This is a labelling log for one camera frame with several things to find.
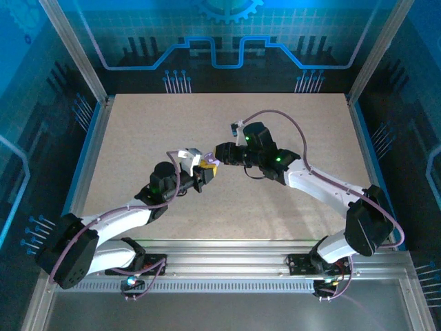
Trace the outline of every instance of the gear logo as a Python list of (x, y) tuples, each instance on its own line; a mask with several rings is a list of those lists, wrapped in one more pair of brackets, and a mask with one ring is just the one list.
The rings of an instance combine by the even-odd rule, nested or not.
[(1, 0), (2, 8), (9, 10), (14, 22), (26, 34), (31, 34), (40, 21), (37, 0)]
[(228, 24), (230, 21), (239, 23), (239, 19), (248, 19), (249, 14), (257, 12), (257, 6), (263, 5), (263, 0), (193, 0), (193, 5), (207, 19)]

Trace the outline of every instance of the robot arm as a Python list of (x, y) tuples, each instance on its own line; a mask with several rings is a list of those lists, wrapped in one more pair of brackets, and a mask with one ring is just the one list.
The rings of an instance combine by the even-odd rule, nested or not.
[[(261, 122), (244, 126), (241, 121), (232, 124), (236, 143), (216, 146), (215, 156), (224, 164), (250, 168), (259, 167), (263, 175), (291, 188), (302, 190), (330, 205), (346, 218), (344, 230), (322, 239), (310, 252), (311, 263), (317, 273), (326, 266), (355, 253), (371, 256), (393, 230), (390, 221), (374, 207), (352, 192), (369, 197), (389, 211), (383, 191), (372, 185), (369, 189), (335, 179), (324, 172), (308, 167), (300, 155), (278, 149), (269, 130)], [(341, 185), (338, 188), (329, 180)]]
[(157, 164), (150, 183), (126, 205), (101, 216), (62, 216), (35, 254), (36, 263), (50, 274), (73, 241), (54, 274), (54, 280), (63, 289), (75, 286), (87, 274), (100, 270), (122, 268), (136, 272), (143, 269), (146, 255), (139, 244), (130, 238), (109, 239), (157, 220), (167, 211), (167, 202), (175, 195), (183, 196), (190, 188), (202, 192), (202, 187), (216, 175), (219, 162), (212, 157), (203, 159), (197, 149), (180, 150), (178, 157), (181, 165), (178, 188), (174, 165)]

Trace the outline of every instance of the beige table surface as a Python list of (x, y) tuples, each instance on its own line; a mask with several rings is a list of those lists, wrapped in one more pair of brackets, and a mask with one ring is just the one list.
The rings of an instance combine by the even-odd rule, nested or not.
[[(262, 109), (285, 111), (308, 142), (313, 166), (353, 184), (369, 179), (343, 94), (118, 94), (85, 202), (84, 215), (127, 203), (149, 182), (165, 151), (210, 152), (234, 141), (230, 123)], [(277, 114), (256, 118), (279, 148), (302, 153), (300, 135)], [(221, 165), (203, 188), (177, 199), (134, 239), (321, 239), (345, 226), (325, 204), (275, 181), (255, 181), (241, 167)]]

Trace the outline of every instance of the purple cable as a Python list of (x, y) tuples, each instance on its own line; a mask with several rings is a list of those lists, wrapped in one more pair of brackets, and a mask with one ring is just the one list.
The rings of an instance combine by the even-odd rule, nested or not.
[(143, 274), (144, 272), (149, 272), (150, 270), (153, 270), (154, 268), (156, 268), (161, 263), (165, 263), (165, 259), (161, 259), (158, 262), (156, 262), (155, 264), (149, 265), (148, 267), (146, 267), (146, 268), (144, 268), (142, 270), (139, 270), (139, 271), (125, 271), (125, 270), (121, 270), (121, 269), (118, 269), (118, 268), (113, 268), (112, 270), (115, 271), (115, 272), (118, 272), (120, 274), (124, 274), (126, 276), (133, 276), (135, 274)]
[(156, 274), (154, 275), (154, 278), (152, 279), (152, 281), (150, 282), (150, 284), (147, 286), (147, 288), (144, 290), (144, 292), (140, 293), (140, 294), (133, 294), (132, 297), (129, 297), (128, 295), (125, 295), (125, 299), (126, 300), (137, 300), (140, 299), (142, 297), (144, 297), (149, 291), (150, 288), (152, 288), (156, 278), (159, 276), (159, 274), (161, 273), (161, 270), (163, 269), (164, 265), (165, 265), (165, 259), (161, 259), (160, 261), (156, 262), (154, 265), (151, 265), (150, 267), (147, 267), (145, 269), (142, 269), (140, 271), (136, 271), (136, 272), (128, 272), (128, 271), (124, 271), (124, 270), (119, 270), (119, 269), (112, 269), (113, 271), (119, 272), (120, 274), (126, 274), (126, 275), (133, 275), (133, 274), (142, 274), (144, 272), (153, 270), (154, 268), (156, 268), (158, 265), (158, 271), (156, 272)]
[[(167, 156), (170, 158), (170, 160), (172, 160), (173, 166), (174, 166), (174, 171), (176, 172), (176, 187), (179, 188), (179, 185), (181, 184), (181, 176), (179, 175), (179, 167), (178, 164), (176, 163), (176, 161), (174, 160), (172, 154), (177, 154), (178, 151), (169, 151), (166, 152)], [(146, 210), (146, 209), (157, 209), (157, 208), (162, 208), (166, 205), (168, 205), (169, 203), (171, 203), (173, 200), (175, 200), (176, 196), (179, 193), (179, 189), (175, 190), (175, 193), (173, 194), (173, 197), (163, 203), (160, 203), (158, 205), (147, 205), (147, 206), (137, 206), (136, 209), (142, 209), (142, 210)], [(58, 269), (60, 268), (61, 263), (63, 262), (64, 258), (66, 257), (66, 255), (68, 254), (68, 252), (70, 251), (70, 249), (72, 248), (72, 246), (78, 241), (78, 238), (84, 233), (86, 232), (88, 229), (90, 229), (92, 226), (94, 226), (95, 224), (97, 224), (98, 222), (105, 220), (107, 217), (116, 214), (117, 212), (123, 211), (123, 210), (130, 210), (129, 206), (126, 207), (120, 207), (117, 209), (113, 209), (113, 210), (109, 210), (108, 212), (105, 212), (104, 214), (102, 214), (101, 216), (97, 217), (96, 219), (94, 219), (93, 221), (91, 221), (89, 224), (87, 224), (84, 228), (82, 228), (81, 230), (78, 231), (78, 233), (76, 235), (74, 235), (74, 237), (71, 239), (71, 241), (69, 242), (69, 244), (66, 245), (65, 249), (63, 250), (63, 252), (61, 253), (60, 257), (58, 258), (57, 262), (54, 264), (54, 267), (52, 269), (52, 271), (50, 272), (49, 275), (49, 284), (54, 284), (54, 277), (55, 274), (57, 273)]]
[(246, 120), (243, 121), (243, 123), (247, 123), (248, 121), (250, 121), (251, 119), (253, 119), (254, 117), (260, 115), (260, 114), (265, 114), (266, 112), (271, 112), (274, 114), (279, 114), (284, 116), (285, 118), (287, 118), (291, 123), (294, 124), (294, 126), (297, 128), (298, 133), (300, 134), (300, 136), (302, 137), (302, 141), (303, 141), (303, 161), (305, 162), (305, 167), (308, 169), (308, 171), (310, 173), (312, 173), (314, 176), (322, 179), (323, 181), (331, 184), (332, 186), (335, 186), (337, 188), (340, 188), (341, 190), (347, 191), (348, 193), (351, 193), (353, 195), (355, 195), (356, 197), (362, 199), (363, 201), (367, 202), (369, 205), (371, 205), (372, 207), (374, 207), (376, 210), (378, 210), (379, 212), (381, 212), (388, 220), (390, 220), (390, 222), (393, 224), (394, 228), (397, 229), (397, 231), (400, 233), (400, 240), (396, 243), (386, 243), (384, 245), (381, 245), (381, 247), (384, 248), (394, 248), (394, 247), (398, 247), (399, 245), (401, 245), (402, 243), (404, 243), (404, 231), (401, 228), (400, 224), (398, 224), (398, 222), (384, 209), (382, 208), (380, 205), (378, 205), (377, 203), (373, 202), (371, 199), (369, 199), (368, 197), (366, 197), (363, 194), (360, 194), (352, 189), (348, 189), (346, 186), (337, 183), (335, 181), (333, 181), (332, 179), (329, 179), (317, 172), (315, 172), (314, 170), (311, 169), (311, 166), (308, 163), (308, 159), (307, 159), (307, 144), (306, 144), (306, 138), (305, 135), (303, 134), (302, 129), (300, 128), (300, 126), (297, 124), (296, 121), (293, 120), (292, 117), (290, 117), (288, 114), (285, 114), (284, 112), (281, 112), (280, 110), (272, 110), (272, 109), (267, 109), (267, 110), (261, 110), (260, 112), (257, 112), (256, 114), (251, 115), (250, 117), (248, 117)]
[(347, 258), (348, 258), (348, 260), (349, 260), (349, 264), (350, 264), (350, 266), (351, 266), (351, 273), (349, 274), (349, 279), (347, 280), (346, 285), (344, 286), (344, 288), (343, 288), (339, 293), (334, 292), (334, 295), (333, 295), (331, 298), (329, 298), (329, 300), (337, 299), (338, 297), (340, 297), (341, 295), (343, 295), (343, 293), (346, 292), (347, 288), (349, 287), (349, 284), (350, 284), (351, 281), (352, 281), (352, 271), (353, 271), (352, 257), (351, 257), (351, 256), (348, 256)]

